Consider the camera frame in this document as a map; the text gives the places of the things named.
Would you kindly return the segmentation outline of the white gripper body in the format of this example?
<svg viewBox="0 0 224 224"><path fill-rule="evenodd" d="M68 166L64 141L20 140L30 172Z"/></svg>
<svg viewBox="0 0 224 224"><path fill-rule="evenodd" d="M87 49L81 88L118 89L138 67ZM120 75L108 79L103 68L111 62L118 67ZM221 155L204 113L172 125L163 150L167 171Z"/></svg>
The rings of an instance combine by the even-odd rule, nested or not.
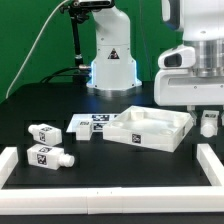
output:
<svg viewBox="0 0 224 224"><path fill-rule="evenodd" d="M160 106L224 105L224 76L198 77L188 69L161 69L154 82Z"/></svg>

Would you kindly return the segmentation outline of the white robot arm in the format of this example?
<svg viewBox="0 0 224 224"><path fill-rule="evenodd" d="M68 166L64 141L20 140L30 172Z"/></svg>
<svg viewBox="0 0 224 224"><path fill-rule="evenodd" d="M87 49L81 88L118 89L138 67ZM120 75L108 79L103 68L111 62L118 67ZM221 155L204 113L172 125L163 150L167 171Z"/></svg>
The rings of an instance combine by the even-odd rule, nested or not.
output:
<svg viewBox="0 0 224 224"><path fill-rule="evenodd" d="M224 107L224 0L161 0L162 19L183 33L182 44L158 58L154 100L160 106ZM73 0L75 18L92 13L97 55L91 63L92 90L111 94L141 84L130 53L130 20L114 0Z"/></svg>

